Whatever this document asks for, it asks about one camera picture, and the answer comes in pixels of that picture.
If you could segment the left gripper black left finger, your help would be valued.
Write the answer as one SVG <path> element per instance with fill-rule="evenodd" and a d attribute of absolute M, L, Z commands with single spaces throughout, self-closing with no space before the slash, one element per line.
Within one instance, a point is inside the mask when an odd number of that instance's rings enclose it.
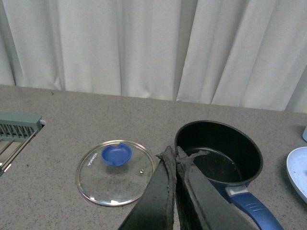
<path fill-rule="evenodd" d="M 160 159 L 137 204 L 120 225 L 120 230 L 171 230 L 174 224 L 176 161 L 170 146 Z"/>

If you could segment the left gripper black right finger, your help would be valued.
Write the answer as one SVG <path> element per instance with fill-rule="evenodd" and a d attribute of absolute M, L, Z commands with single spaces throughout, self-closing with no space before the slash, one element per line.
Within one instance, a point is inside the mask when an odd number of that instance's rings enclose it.
<path fill-rule="evenodd" d="M 198 156 L 177 148 L 177 211 L 182 230 L 255 230 L 254 224 L 229 204 L 194 164 Z"/>

